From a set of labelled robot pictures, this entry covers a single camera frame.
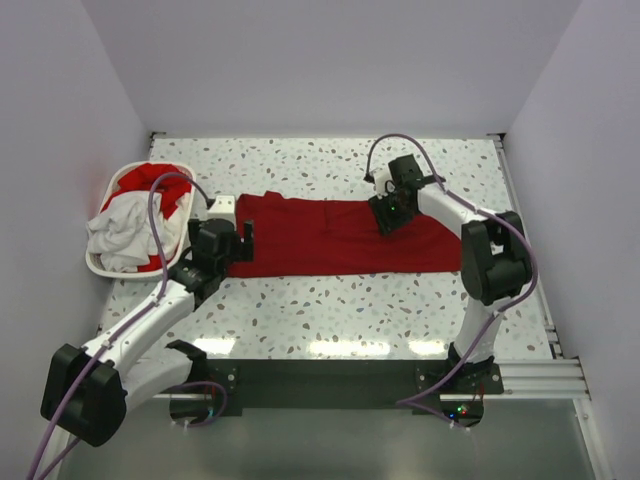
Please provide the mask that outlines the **dark red t-shirt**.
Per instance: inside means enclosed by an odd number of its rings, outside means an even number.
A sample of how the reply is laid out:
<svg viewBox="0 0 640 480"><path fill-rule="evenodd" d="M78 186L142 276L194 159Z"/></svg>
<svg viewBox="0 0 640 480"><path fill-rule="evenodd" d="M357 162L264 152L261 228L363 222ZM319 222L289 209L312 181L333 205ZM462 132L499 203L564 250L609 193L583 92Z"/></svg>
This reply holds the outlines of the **dark red t-shirt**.
<svg viewBox="0 0 640 480"><path fill-rule="evenodd" d="M277 192L241 195L236 218L254 224L254 259L235 278L446 273L461 268L460 240L419 215L383 236L365 201L304 200Z"/></svg>

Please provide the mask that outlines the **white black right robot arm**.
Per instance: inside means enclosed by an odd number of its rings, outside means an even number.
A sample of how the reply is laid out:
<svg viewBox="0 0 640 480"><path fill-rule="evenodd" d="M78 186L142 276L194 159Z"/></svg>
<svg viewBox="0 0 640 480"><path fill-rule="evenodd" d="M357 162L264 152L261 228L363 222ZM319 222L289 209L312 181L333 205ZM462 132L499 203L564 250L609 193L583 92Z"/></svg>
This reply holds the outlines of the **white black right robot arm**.
<svg viewBox="0 0 640 480"><path fill-rule="evenodd" d="M448 386L469 392L481 380L478 365L494 358L494 345L506 310L528 298L538 281L537 264L521 217L479 207L450 190L443 177L426 175L414 156L398 157L369 170L369 199L383 235L419 216L429 217L461 242L460 274L469 297L461 329L449 347Z"/></svg>

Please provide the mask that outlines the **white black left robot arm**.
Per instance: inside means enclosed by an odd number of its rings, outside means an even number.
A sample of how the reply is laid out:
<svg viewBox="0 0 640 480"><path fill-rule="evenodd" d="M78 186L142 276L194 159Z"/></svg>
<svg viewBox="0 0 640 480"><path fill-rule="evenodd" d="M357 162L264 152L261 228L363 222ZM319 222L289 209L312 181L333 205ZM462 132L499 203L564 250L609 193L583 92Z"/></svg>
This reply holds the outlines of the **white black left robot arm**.
<svg viewBox="0 0 640 480"><path fill-rule="evenodd" d="M168 330L216 293L230 267L254 259L254 223L192 220L191 245L152 293L106 333L53 355L40 414L91 446L105 444L128 411L155 394L200 390L209 380L204 351L182 340L167 344L164 366L142 356Z"/></svg>

